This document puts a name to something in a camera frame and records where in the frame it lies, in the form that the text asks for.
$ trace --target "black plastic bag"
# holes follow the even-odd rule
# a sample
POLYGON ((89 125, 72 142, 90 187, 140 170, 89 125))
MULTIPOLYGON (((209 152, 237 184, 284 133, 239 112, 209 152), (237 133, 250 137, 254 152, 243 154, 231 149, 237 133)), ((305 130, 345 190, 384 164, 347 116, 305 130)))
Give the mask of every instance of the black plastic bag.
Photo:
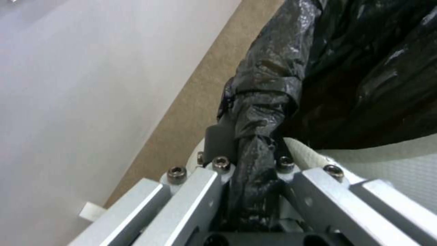
POLYGON ((274 134, 362 148, 437 132, 437 1, 287 0, 225 86, 235 122, 231 229, 269 230, 274 134))

